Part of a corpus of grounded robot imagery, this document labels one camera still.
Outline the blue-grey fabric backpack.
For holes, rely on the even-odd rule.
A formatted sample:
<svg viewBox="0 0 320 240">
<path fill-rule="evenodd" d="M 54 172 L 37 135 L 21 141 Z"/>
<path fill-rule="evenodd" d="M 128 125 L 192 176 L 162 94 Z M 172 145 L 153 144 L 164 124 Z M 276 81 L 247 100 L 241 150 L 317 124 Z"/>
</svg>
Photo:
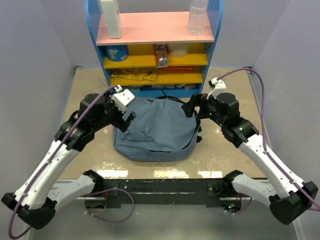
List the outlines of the blue-grey fabric backpack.
<svg viewBox="0 0 320 240">
<path fill-rule="evenodd" d="M 136 162 L 176 162 L 188 158 L 201 142 L 197 111 L 186 117 L 184 101 L 174 96 L 136 97 L 124 117 L 135 119 L 125 132 L 113 129 L 113 147 Z"/>
</svg>

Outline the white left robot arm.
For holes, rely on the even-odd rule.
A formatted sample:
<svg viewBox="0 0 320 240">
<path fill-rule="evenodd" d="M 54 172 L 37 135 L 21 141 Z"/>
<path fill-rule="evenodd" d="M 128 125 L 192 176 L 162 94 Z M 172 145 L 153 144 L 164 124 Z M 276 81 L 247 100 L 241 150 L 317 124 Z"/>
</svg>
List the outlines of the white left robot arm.
<svg viewBox="0 0 320 240">
<path fill-rule="evenodd" d="M 80 102 L 79 109 L 64 122 L 51 143 L 50 149 L 29 177 L 15 192 L 5 193 L 1 201 L 31 228 L 40 230 L 55 213 L 84 195 L 99 196 L 104 179 L 93 170 L 85 171 L 67 186 L 52 190 L 65 168 L 85 146 L 94 140 L 95 133 L 112 125 L 125 132 L 136 117 L 134 112 L 123 119 L 135 96 L 124 90 L 120 93 L 90 93 Z"/>
</svg>

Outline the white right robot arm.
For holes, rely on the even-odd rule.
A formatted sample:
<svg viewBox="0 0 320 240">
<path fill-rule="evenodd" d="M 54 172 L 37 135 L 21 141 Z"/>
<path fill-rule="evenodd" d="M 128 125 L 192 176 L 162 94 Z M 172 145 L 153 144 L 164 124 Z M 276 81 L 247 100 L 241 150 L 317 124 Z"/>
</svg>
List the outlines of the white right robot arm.
<svg viewBox="0 0 320 240">
<path fill-rule="evenodd" d="M 197 117 L 210 119 L 220 126 L 224 138 L 249 157 L 269 181 L 265 184 L 234 170 L 223 178 L 222 189 L 227 196 L 239 193 L 254 198 L 267 206 L 284 225 L 291 224 L 311 208 L 318 193 L 316 184 L 297 176 L 268 146 L 264 146 L 264 138 L 258 129 L 241 117 L 239 102 L 233 94 L 220 93 L 213 97 L 195 93 L 181 108 L 190 118 L 195 107 L 199 107 Z"/>
</svg>

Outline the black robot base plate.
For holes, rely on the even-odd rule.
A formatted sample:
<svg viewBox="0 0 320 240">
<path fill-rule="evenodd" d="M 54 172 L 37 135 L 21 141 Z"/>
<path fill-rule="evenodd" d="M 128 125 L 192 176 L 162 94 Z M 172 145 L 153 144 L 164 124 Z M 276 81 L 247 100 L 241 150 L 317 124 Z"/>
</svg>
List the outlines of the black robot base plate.
<svg viewBox="0 0 320 240">
<path fill-rule="evenodd" d="M 131 204 L 126 193 L 136 205 L 202 205 L 219 208 L 221 201 L 235 198 L 238 193 L 221 178 L 155 178 L 155 179 L 105 179 L 98 191 L 107 193 L 106 207 L 119 208 Z"/>
</svg>

